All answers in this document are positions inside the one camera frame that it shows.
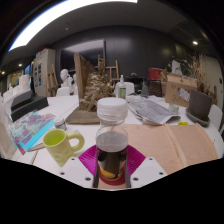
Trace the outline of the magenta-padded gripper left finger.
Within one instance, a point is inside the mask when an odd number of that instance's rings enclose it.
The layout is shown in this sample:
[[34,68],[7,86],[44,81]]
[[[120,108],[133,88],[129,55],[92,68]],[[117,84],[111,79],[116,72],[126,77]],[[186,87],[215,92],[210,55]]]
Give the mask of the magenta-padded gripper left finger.
[[99,183],[96,146],[78,157],[71,157],[59,172],[59,176],[84,188],[97,188]]

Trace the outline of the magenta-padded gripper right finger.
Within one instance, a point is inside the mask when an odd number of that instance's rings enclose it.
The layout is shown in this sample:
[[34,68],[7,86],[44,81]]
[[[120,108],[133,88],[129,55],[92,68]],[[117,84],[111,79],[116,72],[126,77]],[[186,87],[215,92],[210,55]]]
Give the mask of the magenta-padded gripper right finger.
[[127,147],[125,164],[127,188],[140,188],[166,175],[167,173],[154,157],[146,157],[134,147]]

